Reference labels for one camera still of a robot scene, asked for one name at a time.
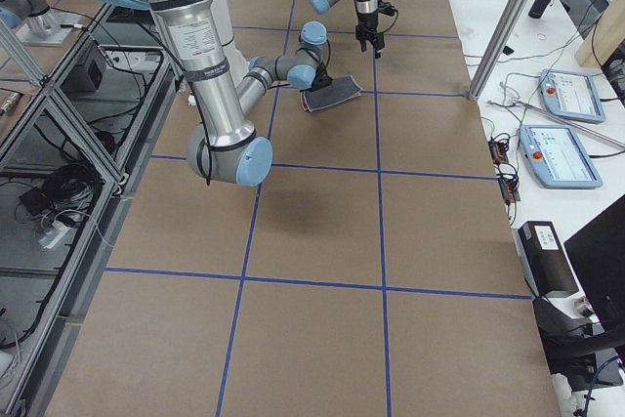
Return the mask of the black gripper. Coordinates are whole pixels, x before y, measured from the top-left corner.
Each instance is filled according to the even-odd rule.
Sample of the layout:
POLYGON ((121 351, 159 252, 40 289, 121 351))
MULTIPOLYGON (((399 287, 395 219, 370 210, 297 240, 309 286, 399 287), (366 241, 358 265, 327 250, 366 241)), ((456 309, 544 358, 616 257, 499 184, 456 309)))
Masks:
POLYGON ((333 78, 328 74, 326 64, 318 63, 310 90, 318 91, 330 86, 332 83, 333 78))
POLYGON ((361 52, 366 52, 367 45, 370 44, 374 49, 374 58, 380 59, 384 50, 384 34, 378 31, 377 10, 372 13, 357 12, 356 16, 355 37, 360 44, 361 52))

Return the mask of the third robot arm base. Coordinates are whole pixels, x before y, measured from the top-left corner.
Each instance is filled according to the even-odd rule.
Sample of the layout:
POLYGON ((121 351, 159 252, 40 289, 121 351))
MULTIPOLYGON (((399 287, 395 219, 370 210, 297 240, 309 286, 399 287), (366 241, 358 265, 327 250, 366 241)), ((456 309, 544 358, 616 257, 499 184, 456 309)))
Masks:
POLYGON ((58 14, 47 0, 1 0, 1 20, 26 46, 60 46, 84 27, 80 14, 58 14))

